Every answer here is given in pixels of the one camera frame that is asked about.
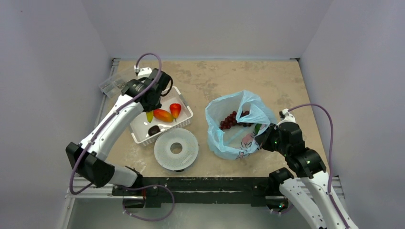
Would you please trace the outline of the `light blue plastic bag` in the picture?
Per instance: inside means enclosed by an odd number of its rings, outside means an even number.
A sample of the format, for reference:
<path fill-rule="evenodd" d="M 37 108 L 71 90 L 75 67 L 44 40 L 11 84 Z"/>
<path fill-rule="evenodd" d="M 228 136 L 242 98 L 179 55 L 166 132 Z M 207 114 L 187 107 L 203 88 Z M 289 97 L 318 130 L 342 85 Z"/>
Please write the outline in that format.
<path fill-rule="evenodd" d="M 232 126 L 221 130 L 219 123 L 233 111 L 237 111 L 236 120 L 252 123 L 252 126 Z M 255 93 L 242 90 L 212 100 L 205 108 L 208 123 L 208 145 L 218 157 L 228 160 L 245 158 L 259 149 L 255 137 L 263 133 L 271 123 L 276 123 L 274 112 L 266 106 Z M 257 135 L 254 133 L 256 124 L 262 124 Z"/>

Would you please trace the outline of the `red orange fake fruit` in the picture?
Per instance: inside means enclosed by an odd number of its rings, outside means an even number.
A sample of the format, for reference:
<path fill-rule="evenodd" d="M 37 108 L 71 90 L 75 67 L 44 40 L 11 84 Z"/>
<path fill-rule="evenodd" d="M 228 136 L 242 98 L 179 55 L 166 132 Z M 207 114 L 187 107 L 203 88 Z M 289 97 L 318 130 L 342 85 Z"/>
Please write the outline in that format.
<path fill-rule="evenodd" d="M 155 109 L 153 111 L 153 116 L 162 121 L 162 122 L 166 122 L 166 123 L 171 123 L 173 122 L 174 118 L 172 116 L 172 114 L 166 110 L 163 109 Z"/>

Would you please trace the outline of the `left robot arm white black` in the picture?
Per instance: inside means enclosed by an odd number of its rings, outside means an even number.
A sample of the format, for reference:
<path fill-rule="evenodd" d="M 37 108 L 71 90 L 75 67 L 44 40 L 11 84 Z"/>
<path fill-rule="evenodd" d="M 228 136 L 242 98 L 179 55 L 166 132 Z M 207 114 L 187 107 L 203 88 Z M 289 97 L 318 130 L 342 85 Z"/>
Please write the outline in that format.
<path fill-rule="evenodd" d="M 155 68 L 149 76 L 128 81 L 113 108 L 101 123 L 80 143 L 70 142 L 65 151 L 78 174 L 96 187 L 106 184 L 124 186 L 130 195 L 142 190 L 136 170 L 106 162 L 112 146 L 127 126 L 141 113 L 161 108 L 161 97 L 173 85 L 171 76 Z"/>

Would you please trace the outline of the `yellow fake fruit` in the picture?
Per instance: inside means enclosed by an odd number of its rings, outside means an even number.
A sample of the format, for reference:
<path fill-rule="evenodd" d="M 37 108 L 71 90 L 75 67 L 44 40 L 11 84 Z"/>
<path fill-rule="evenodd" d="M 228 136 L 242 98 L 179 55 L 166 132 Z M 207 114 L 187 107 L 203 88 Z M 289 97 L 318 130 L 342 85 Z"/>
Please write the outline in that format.
<path fill-rule="evenodd" d="M 149 123 L 151 123 L 154 118 L 153 111 L 146 112 L 146 117 L 147 117 L 147 121 Z"/>

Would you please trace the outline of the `red fake grapes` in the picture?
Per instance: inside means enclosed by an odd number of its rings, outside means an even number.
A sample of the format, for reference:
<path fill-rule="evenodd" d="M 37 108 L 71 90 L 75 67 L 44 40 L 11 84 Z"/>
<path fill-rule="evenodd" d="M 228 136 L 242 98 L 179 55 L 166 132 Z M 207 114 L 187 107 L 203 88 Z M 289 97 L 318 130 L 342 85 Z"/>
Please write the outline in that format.
<path fill-rule="evenodd" d="M 237 117 L 237 111 L 233 111 L 231 114 L 229 114 L 224 120 L 222 120 L 219 123 L 219 128 L 221 130 L 227 130 L 230 129 L 232 126 L 243 126 L 243 127 L 249 127 L 252 126 L 252 123 L 243 123 L 243 122 L 238 122 L 236 120 Z"/>

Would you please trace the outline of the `green fake fruit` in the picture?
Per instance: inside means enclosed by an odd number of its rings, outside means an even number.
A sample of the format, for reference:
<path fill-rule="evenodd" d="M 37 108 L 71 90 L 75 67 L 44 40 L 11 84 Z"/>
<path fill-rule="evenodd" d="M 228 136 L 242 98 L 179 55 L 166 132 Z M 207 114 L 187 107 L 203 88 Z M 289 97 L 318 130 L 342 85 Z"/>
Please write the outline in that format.
<path fill-rule="evenodd" d="M 258 132 L 261 130 L 262 124 L 256 124 L 254 127 L 254 133 L 255 135 L 258 134 Z"/>

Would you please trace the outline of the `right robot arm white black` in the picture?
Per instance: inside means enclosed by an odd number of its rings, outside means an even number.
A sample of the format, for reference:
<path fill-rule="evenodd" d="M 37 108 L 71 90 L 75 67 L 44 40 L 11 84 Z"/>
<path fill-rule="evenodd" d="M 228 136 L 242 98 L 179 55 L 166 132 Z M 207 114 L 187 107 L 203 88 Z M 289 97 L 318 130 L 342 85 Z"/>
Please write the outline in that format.
<path fill-rule="evenodd" d="M 255 141 L 260 149 L 280 153 L 288 167 L 269 174 L 268 188 L 284 195 L 313 229 L 356 229 L 331 185 L 319 154 L 305 146 L 294 122 L 257 125 Z"/>

